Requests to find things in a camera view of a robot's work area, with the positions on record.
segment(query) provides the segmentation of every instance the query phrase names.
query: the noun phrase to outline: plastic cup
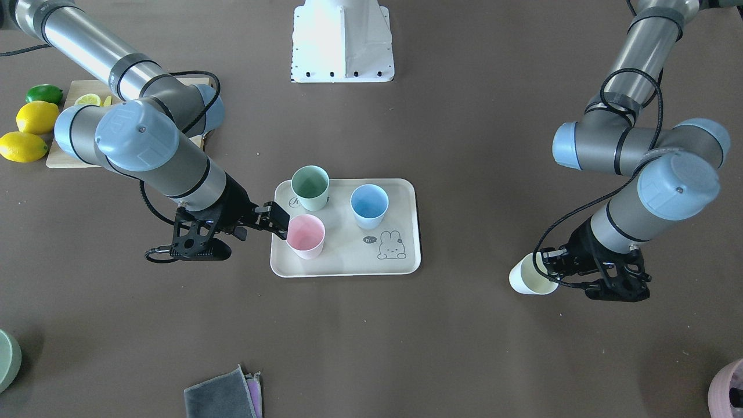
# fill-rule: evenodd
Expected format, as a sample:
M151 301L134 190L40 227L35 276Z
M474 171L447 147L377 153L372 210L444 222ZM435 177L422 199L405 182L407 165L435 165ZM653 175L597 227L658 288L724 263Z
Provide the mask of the plastic cup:
M291 176L291 189L307 210L320 210L328 203L330 178L322 168L308 165Z
M513 290L524 295L549 295L559 286L543 277L534 269L534 263L531 260L532 253L527 254L508 275L508 282ZM544 273L547 272L545 264L542 262L540 254L536 256L536 264Z
M712 418L734 418L738 415L733 412L743 412L743 408L733 408L730 404L730 388L743 388L743 358L723 367L712 379L707 392L707 406Z
M292 218L286 233L289 248L305 260L320 255L325 242L325 225L315 215L304 214Z
M351 194L351 209L356 223L363 229L379 226L388 207L387 192L376 184L362 184Z
M0 329L0 393L7 389L21 368L21 347L12 335Z

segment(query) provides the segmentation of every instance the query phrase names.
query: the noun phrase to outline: gray cloth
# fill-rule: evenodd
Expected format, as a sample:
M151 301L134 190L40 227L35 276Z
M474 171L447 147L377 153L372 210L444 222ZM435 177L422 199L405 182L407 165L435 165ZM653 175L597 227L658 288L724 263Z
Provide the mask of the gray cloth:
M238 367L224 374L184 390L188 418L260 418L262 411L253 406L250 389ZM248 376L258 383L258 376Z

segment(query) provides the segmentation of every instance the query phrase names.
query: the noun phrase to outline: green bowl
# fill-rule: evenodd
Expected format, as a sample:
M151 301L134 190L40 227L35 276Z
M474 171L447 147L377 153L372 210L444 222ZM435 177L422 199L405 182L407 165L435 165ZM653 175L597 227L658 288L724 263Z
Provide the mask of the green bowl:
M0 329L0 393L10 386L21 368L21 347L13 336Z

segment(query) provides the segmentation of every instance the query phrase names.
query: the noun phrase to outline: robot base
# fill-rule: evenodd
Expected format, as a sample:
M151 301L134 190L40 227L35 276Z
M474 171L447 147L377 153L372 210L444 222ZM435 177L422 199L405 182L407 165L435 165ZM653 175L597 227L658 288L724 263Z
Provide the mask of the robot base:
M376 0L307 0L294 10L291 80L379 83L395 76L389 10Z

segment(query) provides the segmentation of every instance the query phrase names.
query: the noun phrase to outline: tray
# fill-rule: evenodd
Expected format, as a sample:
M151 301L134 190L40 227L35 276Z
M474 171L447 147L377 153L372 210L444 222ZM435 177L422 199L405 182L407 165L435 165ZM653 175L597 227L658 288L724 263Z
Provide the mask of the tray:
M362 184L382 187L389 209L375 229L361 229L351 210L351 193ZM274 200L290 216L310 213L325 224L322 253L299 258L275 235L271 240L271 269L280 277L365 276L410 274L421 265L421 238L415 189L404 179L331 179L328 204L310 212L299 204L291 180L279 184Z

